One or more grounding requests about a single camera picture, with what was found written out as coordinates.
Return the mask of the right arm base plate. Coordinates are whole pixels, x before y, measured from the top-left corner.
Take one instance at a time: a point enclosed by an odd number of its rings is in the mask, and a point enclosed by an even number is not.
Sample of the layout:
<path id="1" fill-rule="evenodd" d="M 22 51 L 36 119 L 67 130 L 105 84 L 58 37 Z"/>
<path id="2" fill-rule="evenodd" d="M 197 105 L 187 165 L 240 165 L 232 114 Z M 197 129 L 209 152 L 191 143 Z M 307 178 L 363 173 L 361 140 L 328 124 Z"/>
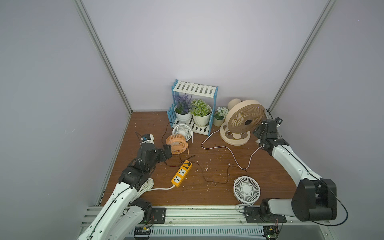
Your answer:
<path id="1" fill-rule="evenodd" d="M 286 223 L 287 219 L 283 215 L 275 215 L 270 212 L 267 207 L 244 207 L 242 210 L 246 221 L 250 223 L 260 224 L 274 224 L 274 223 Z"/>

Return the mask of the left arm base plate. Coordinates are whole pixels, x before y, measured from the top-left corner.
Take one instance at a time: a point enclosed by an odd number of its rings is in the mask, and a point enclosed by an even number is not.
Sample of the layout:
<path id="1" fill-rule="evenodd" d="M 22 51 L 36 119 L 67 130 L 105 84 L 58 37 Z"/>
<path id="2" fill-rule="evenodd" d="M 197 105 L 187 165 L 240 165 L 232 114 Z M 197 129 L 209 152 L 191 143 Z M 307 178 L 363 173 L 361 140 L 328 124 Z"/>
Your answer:
<path id="1" fill-rule="evenodd" d="M 141 224 L 164 224 L 166 211 L 166 208 L 150 208 L 149 210 L 146 210 Z"/>

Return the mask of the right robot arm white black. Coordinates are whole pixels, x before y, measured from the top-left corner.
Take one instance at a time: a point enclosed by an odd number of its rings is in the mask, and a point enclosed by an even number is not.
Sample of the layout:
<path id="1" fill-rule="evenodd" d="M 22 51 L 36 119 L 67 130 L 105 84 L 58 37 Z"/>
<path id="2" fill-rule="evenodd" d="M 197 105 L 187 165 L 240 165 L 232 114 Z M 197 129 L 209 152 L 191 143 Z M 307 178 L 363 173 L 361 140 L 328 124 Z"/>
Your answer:
<path id="1" fill-rule="evenodd" d="M 289 143 L 279 138 L 277 128 L 282 119 L 263 120 L 253 134 L 262 150 L 269 153 L 290 175 L 296 185 L 291 199 L 264 200 L 268 214 L 295 217 L 301 222 L 322 225 L 337 218 L 337 186 L 311 170 L 292 150 Z"/>

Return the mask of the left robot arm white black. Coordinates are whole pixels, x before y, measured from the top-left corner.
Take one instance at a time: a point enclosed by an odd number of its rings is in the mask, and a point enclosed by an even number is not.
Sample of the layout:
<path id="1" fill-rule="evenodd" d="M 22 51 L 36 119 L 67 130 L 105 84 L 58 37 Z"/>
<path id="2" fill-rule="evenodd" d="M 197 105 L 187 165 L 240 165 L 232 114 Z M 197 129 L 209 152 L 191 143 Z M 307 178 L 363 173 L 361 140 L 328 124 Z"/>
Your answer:
<path id="1" fill-rule="evenodd" d="M 107 203 L 79 240 L 123 240 L 143 220 L 148 221 L 152 211 L 150 202 L 137 197 L 150 178 L 156 164 L 172 157 L 170 145 L 161 149 L 151 142 L 142 143 L 137 157 L 122 172 Z"/>

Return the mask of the yellow power strip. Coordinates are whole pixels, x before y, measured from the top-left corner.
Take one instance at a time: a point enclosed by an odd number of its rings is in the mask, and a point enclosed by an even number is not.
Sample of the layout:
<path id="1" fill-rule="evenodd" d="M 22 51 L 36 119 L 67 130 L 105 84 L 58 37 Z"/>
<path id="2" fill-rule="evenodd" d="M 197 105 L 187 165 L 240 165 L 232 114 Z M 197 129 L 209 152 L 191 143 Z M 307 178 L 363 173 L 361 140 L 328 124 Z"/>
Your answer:
<path id="1" fill-rule="evenodd" d="M 193 163 L 190 161 L 184 161 L 182 166 L 179 168 L 173 179 L 171 180 L 171 183 L 178 188 L 184 179 L 186 178 L 189 171 L 192 169 Z"/>

